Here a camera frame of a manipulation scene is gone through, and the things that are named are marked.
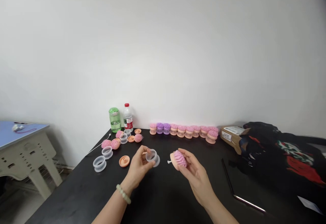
hand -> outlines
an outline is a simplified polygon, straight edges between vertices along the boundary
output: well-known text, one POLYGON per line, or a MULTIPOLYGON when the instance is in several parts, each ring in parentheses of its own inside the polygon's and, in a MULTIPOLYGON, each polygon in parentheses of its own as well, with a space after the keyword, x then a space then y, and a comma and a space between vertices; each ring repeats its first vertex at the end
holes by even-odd
POLYGON ((206 208, 216 198, 206 170, 191 152, 181 148, 178 150, 188 162, 187 168, 179 165, 179 170, 188 179, 198 203, 206 208))
POLYGON ((121 183, 122 189, 130 196, 131 192, 139 186, 139 183, 144 178, 145 174, 153 168, 155 161, 148 162, 145 158, 146 154, 150 153, 150 149, 144 145, 141 145, 133 156, 128 174, 121 183))

white desk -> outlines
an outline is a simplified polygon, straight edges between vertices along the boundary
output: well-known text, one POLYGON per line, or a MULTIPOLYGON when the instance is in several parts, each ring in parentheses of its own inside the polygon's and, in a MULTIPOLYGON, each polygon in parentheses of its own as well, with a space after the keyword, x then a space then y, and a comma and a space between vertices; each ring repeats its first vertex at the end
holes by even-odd
POLYGON ((52 161, 56 152, 45 133, 49 125, 23 125, 24 129, 18 132, 12 131, 13 125, 14 122, 0 121, 0 176, 19 181, 29 177, 47 199, 51 191, 38 168, 45 165, 54 183, 59 186, 62 182, 52 161))

left hand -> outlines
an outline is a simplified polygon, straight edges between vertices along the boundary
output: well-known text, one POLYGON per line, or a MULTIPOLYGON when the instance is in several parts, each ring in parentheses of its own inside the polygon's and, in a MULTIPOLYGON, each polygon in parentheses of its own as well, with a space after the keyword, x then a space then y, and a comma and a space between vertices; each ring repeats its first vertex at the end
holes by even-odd
POLYGON ((128 174, 121 183, 121 187, 125 192, 132 192, 138 187, 145 174, 155 165, 155 161, 148 162, 146 160, 144 152, 150 153, 150 149, 141 145, 131 160, 128 174))

plastic water bottle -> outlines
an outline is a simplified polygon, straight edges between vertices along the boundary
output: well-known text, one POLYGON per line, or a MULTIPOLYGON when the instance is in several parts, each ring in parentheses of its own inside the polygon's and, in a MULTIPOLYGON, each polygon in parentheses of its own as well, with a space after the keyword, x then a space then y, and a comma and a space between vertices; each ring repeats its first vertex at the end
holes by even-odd
POLYGON ((111 130, 113 133, 116 133, 118 130, 121 130, 119 110, 116 107, 113 107, 109 110, 109 114, 110 114, 111 130))
POLYGON ((125 129, 133 131, 132 113, 128 103, 125 104, 125 110, 123 111, 123 123, 125 124, 125 129))

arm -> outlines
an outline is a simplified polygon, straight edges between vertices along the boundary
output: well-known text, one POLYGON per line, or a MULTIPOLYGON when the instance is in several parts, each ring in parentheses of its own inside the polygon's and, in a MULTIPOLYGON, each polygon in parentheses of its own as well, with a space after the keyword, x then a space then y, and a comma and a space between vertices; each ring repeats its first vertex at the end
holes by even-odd
MULTIPOLYGON (((140 146, 131 160, 128 174, 120 184, 123 191, 129 197, 132 191, 138 187, 145 174, 155 165, 154 161, 146 161, 145 154, 143 154, 146 151, 150 153, 148 147, 140 146)), ((92 224, 119 224, 126 207, 127 202, 123 199, 122 194, 118 190, 115 190, 92 224)))
POLYGON ((179 165, 180 172, 188 179, 197 201, 205 208, 214 224, 238 224, 237 220, 216 197, 205 168, 189 151, 180 149, 188 162, 187 168, 179 165))

